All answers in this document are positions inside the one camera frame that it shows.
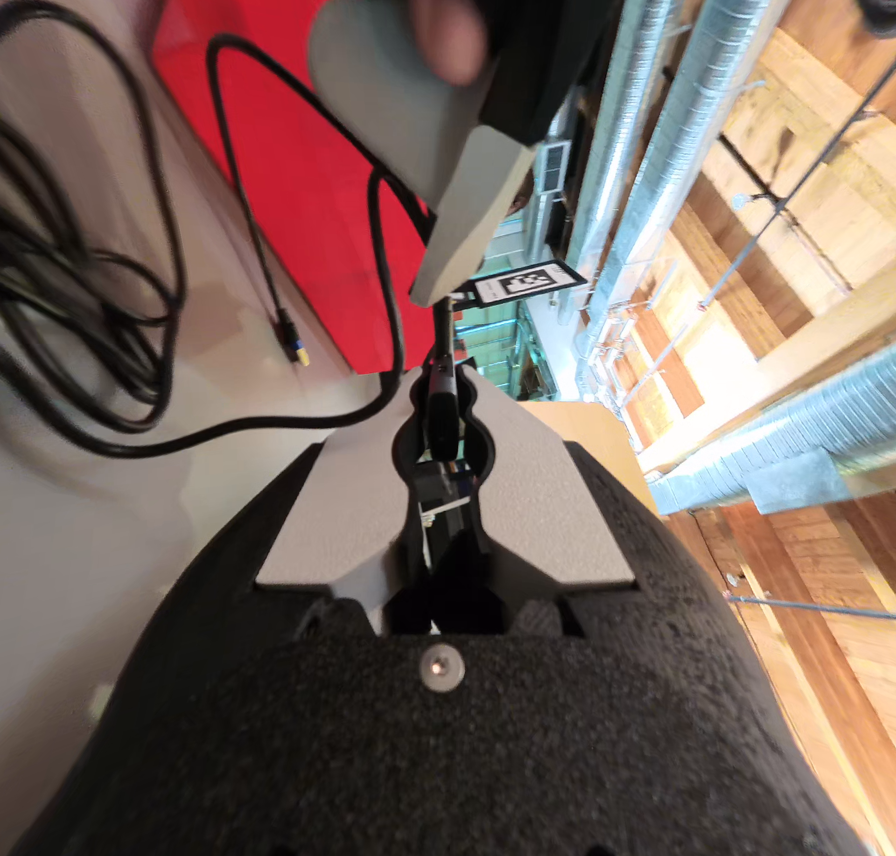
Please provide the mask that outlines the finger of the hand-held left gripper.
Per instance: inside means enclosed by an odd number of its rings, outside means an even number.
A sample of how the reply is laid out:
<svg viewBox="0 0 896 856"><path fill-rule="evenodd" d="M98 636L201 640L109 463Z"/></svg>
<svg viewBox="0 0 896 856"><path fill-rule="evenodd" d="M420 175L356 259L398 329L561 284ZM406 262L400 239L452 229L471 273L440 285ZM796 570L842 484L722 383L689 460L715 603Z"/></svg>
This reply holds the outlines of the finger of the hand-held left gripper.
<svg viewBox="0 0 896 856"><path fill-rule="evenodd" d="M414 43L406 0L329 0L308 40L326 108L435 213L409 292L429 308L471 278L535 149L479 121L492 72L450 86Z"/></svg>

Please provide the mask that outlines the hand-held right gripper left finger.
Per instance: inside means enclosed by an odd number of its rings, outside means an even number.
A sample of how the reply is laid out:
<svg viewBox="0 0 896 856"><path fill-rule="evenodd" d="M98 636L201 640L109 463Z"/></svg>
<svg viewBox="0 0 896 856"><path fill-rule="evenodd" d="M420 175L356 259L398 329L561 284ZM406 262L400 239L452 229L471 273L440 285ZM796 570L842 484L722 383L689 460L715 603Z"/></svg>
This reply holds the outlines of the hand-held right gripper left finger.
<svg viewBox="0 0 896 856"><path fill-rule="evenodd" d="M385 409L322 444L258 571L263 591L357 602L388 633L386 605L425 569L420 505L393 458L420 376L406 373Z"/></svg>

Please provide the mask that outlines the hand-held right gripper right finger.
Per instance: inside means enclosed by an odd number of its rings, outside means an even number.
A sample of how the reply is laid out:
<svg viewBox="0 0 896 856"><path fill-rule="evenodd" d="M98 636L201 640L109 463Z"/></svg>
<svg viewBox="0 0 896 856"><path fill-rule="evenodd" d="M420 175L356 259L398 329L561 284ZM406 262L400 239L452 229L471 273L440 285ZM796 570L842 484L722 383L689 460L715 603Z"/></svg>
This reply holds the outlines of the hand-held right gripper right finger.
<svg viewBox="0 0 896 856"><path fill-rule="evenodd" d="M484 586L506 626L528 604L637 591L633 569L566 443L470 365L458 365L470 514Z"/></svg>

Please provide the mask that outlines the grey desk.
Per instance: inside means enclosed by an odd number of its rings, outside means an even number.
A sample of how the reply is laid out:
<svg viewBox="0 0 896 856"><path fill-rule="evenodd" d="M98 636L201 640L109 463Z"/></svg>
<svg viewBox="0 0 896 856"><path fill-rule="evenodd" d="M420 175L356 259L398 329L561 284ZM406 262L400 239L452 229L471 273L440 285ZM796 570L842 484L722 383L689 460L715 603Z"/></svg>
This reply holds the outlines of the grey desk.
<svg viewBox="0 0 896 856"><path fill-rule="evenodd" d="M151 440L247 415L341 414L377 381L349 370L310 292L273 273L311 358L290 364L239 203L151 67L163 0L51 0L115 44L161 143L189 294L173 403ZM2 112L48 161L91 238L170 273L132 110L82 35L38 22L2 45ZM321 433L245 432L163 459L94 457L2 385L1 846L7 854L84 750L98 706L198 551Z"/></svg>

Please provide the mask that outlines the person's left hand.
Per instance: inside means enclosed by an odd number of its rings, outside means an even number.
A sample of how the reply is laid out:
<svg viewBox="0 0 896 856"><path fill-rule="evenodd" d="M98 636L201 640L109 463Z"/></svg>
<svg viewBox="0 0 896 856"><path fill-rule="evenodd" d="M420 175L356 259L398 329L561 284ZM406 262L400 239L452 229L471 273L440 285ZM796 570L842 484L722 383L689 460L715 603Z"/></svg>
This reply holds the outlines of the person's left hand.
<svg viewBox="0 0 896 856"><path fill-rule="evenodd" d="M487 26L475 1L408 3L413 35L431 72L450 86L470 86L482 73L488 58Z"/></svg>

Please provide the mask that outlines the red plastic bin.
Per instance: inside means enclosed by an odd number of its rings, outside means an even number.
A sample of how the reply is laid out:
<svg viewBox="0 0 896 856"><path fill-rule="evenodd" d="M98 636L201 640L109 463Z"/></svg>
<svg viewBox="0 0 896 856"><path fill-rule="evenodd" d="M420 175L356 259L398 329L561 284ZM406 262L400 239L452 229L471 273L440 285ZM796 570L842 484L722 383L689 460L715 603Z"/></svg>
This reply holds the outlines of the red plastic bin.
<svg viewBox="0 0 896 856"><path fill-rule="evenodd" d="M154 66L227 179L205 66L218 33L244 36L307 86L308 36L328 0L165 0ZM392 367L367 216L370 164L258 63L226 51L220 85L257 221L351 369Z"/></svg>

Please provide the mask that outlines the black printed marker tag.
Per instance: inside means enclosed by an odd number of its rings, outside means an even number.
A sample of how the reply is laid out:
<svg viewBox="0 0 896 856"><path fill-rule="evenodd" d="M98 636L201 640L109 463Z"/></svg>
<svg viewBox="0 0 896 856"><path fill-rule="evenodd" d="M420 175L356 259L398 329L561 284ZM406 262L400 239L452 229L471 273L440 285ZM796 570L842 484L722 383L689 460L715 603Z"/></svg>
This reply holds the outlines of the black printed marker tag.
<svg viewBox="0 0 896 856"><path fill-rule="evenodd" d="M451 299L454 311L460 312L520 302L536 295L587 284L587 279L565 262L550 259L468 280L452 293Z"/></svg>

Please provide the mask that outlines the silver ventilation duct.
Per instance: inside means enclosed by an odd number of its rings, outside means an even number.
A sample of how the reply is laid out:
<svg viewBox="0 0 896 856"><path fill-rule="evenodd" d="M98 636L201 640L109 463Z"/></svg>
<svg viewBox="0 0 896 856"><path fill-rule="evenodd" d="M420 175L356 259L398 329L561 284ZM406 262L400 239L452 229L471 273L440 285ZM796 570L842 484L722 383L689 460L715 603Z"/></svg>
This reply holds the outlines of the silver ventilation duct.
<svg viewBox="0 0 896 856"><path fill-rule="evenodd" d="M646 479L662 515L748 501L770 515L893 493L895 346Z"/></svg>
<svg viewBox="0 0 896 856"><path fill-rule="evenodd" d="M566 264L586 281L596 274L619 210L649 101L684 4L622 2L566 252Z"/></svg>
<svg viewBox="0 0 896 856"><path fill-rule="evenodd" d="M584 400L589 401L588 360L624 267L634 257L655 256L750 64L788 1L703 1L628 201L620 204L593 277L590 321L578 347L575 372Z"/></svg>

